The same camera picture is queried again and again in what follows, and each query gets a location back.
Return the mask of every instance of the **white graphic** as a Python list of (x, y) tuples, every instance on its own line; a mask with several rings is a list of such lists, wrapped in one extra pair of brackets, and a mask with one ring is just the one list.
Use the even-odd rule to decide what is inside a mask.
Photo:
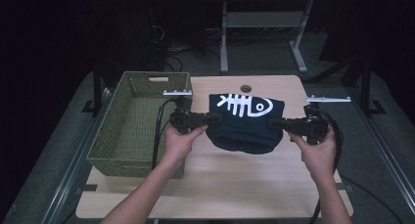
[(233, 107), (232, 113), (233, 115), (236, 115), (237, 111), (238, 111), (238, 106), (239, 106), (239, 117), (244, 116), (245, 113), (245, 106), (247, 106), (248, 110), (247, 110), (247, 116), (248, 117), (260, 117), (263, 116), (269, 112), (272, 111), (272, 108), (274, 107), (272, 105), (272, 102), (269, 99), (263, 99), (263, 98), (259, 98), (263, 101), (265, 101), (265, 103), (268, 104), (268, 108), (266, 109), (265, 106), (262, 103), (257, 103), (255, 106), (255, 109), (258, 112), (253, 112), (252, 111), (252, 107), (253, 107), (253, 97), (250, 96), (244, 96), (244, 95), (234, 95), (234, 97), (232, 97), (233, 94), (229, 94), (228, 97), (226, 98), (225, 96), (221, 95), (220, 98), (222, 99), (219, 103), (217, 103), (217, 106), (220, 107), (222, 105), (224, 105), (225, 103), (228, 103), (228, 111), (231, 111), (231, 108)]

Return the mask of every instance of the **black cloth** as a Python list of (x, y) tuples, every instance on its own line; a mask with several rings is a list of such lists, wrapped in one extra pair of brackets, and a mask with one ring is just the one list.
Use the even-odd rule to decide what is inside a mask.
[(247, 154), (272, 152), (283, 137), (282, 129), (268, 127), (268, 118), (282, 118), (284, 102), (259, 97), (209, 95), (209, 112), (222, 113), (222, 123), (211, 124), (207, 136), (227, 151)]

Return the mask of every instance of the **wooden table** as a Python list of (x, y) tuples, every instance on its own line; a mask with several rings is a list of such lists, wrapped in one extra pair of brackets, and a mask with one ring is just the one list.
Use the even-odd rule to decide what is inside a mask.
[[(192, 112), (208, 112), (209, 94), (244, 94), (240, 88), (247, 84), (251, 96), (284, 101), (284, 117), (304, 117), (305, 92), (293, 75), (192, 77)], [(335, 178), (341, 183), (339, 174)], [(103, 218), (141, 181), (106, 177), (92, 168), (86, 184), (97, 185), (96, 191), (83, 192), (76, 215)], [(352, 215), (346, 191), (340, 193)], [(204, 134), (186, 158), (184, 178), (170, 180), (150, 218), (305, 218), (312, 215), (317, 200), (300, 149), (286, 133), (272, 153), (260, 156), (220, 150)]]

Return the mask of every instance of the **wicker basket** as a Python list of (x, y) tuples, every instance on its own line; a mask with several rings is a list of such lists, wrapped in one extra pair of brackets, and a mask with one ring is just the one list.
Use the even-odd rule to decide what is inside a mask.
[[(162, 92), (184, 89), (192, 90), (189, 73), (125, 72), (110, 101), (87, 160), (106, 176), (146, 177), (152, 170), (159, 107), (170, 98)], [(169, 114), (174, 108), (174, 104), (165, 106), (161, 126), (168, 122)], [(158, 161), (163, 153), (162, 136)], [(183, 178), (183, 173), (184, 162), (173, 178)]]

